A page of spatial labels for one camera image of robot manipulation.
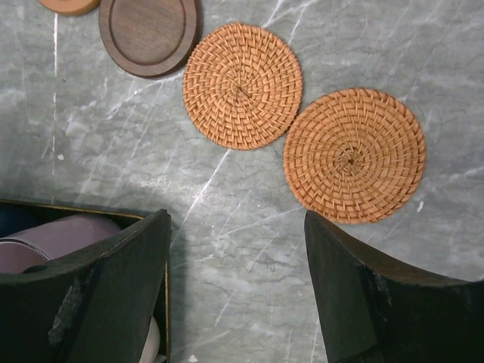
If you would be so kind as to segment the lilac cup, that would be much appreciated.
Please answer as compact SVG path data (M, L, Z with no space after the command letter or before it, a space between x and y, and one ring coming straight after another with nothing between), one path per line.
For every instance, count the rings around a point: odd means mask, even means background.
M1 272L18 274L108 238L121 228L112 220L77 214L1 239Z

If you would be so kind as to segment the dark blue cup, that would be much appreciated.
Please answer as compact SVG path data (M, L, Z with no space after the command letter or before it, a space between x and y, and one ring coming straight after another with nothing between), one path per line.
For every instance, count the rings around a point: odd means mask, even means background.
M27 209L1 205L0 238L40 225L39 220Z

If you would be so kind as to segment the woven rattan coaster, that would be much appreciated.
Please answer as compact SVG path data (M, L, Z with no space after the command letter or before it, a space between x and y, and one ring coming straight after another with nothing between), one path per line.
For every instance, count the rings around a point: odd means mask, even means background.
M302 100L303 75L296 55L276 35L228 23L192 51L182 94L202 135L229 149L252 150L287 131Z
M348 88L313 101L284 142L289 189L332 222L378 222L417 190L426 163L424 134L399 100Z

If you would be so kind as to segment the woven rattan coaster front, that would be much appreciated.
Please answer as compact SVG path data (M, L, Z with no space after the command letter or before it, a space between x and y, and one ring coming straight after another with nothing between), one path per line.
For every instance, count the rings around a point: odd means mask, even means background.
M378 222L417 190L426 163L424 134L399 100L348 88L313 101L284 142L289 189L332 222Z

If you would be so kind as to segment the dark walnut coaster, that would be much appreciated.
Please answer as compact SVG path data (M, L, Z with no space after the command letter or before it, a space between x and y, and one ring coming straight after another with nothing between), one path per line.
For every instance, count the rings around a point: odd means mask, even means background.
M111 59L141 78L159 78L185 64L200 35L200 2L100 2L99 30Z

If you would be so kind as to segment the cream cup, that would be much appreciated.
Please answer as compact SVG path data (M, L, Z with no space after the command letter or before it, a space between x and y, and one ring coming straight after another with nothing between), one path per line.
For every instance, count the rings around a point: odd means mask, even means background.
M158 355L159 347L160 329L158 328L156 319L152 316L139 363L153 363Z

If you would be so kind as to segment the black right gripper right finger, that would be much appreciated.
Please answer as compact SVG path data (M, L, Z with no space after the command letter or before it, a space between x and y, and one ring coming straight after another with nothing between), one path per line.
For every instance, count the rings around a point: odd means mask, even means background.
M481 362L483 283L395 259L309 211L309 271L330 362Z

